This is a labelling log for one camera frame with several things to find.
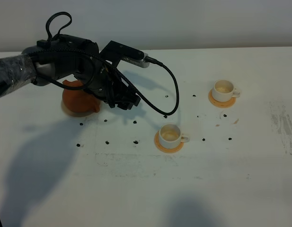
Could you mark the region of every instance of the white cup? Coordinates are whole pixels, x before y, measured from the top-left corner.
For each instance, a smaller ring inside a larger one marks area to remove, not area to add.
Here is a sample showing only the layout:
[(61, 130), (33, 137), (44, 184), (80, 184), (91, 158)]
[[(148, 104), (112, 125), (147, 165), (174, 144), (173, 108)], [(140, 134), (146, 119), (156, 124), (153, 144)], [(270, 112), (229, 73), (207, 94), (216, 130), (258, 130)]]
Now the white cup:
[(218, 102), (227, 102), (232, 97), (240, 97), (241, 90), (225, 79), (215, 81), (212, 89), (212, 97)]
[(159, 130), (159, 143), (166, 149), (173, 149), (181, 142), (189, 142), (188, 135), (184, 135), (175, 124), (165, 124)]

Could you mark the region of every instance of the white wall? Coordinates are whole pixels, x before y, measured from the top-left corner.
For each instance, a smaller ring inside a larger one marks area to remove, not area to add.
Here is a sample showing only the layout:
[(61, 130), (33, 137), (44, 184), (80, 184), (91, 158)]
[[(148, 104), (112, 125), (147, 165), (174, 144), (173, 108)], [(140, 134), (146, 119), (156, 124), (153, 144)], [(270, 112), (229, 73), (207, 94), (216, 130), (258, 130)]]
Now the white wall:
[(73, 17), (62, 33), (100, 48), (110, 40), (139, 49), (292, 45), (292, 0), (0, 0), (0, 51), (47, 39), (58, 11)]

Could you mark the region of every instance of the plastic wrap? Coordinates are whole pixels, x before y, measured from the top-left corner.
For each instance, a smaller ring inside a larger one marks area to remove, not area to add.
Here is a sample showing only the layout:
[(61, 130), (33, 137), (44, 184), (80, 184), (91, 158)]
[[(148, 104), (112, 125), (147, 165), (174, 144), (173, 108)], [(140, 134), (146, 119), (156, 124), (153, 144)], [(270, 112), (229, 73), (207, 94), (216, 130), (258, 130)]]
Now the plastic wrap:
[(21, 54), (0, 59), (0, 97), (19, 89), (35, 78), (36, 70), (29, 56)]

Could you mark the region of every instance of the table surface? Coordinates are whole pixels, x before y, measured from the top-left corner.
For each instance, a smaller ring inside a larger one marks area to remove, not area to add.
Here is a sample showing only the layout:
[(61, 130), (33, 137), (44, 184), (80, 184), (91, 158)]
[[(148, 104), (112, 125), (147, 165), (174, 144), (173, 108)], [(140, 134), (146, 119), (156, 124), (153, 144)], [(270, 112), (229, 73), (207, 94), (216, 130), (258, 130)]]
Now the table surface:
[[(178, 81), (179, 108), (167, 119), (143, 101), (71, 118), (54, 85), (0, 99), (3, 225), (292, 227), (292, 47), (147, 53)], [(162, 68), (119, 69), (156, 106), (173, 109)], [(208, 101), (218, 79), (242, 90), (231, 108)], [(170, 155), (153, 143), (168, 122), (191, 138)]]

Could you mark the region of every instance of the cup handle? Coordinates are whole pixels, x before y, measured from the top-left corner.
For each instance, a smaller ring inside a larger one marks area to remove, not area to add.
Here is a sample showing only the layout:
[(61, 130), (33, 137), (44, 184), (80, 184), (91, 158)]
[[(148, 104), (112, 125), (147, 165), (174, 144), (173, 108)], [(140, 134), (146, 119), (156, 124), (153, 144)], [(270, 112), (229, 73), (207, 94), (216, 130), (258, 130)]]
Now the cup handle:
[(186, 135), (186, 134), (183, 134), (183, 135), (182, 135), (181, 142), (182, 142), (182, 143), (187, 143), (187, 142), (189, 142), (189, 141), (190, 141), (190, 137), (189, 137), (188, 135)]
[(232, 97), (233, 98), (238, 98), (238, 97), (240, 97), (240, 93), (241, 93), (241, 90), (236, 87), (236, 88), (234, 88)]

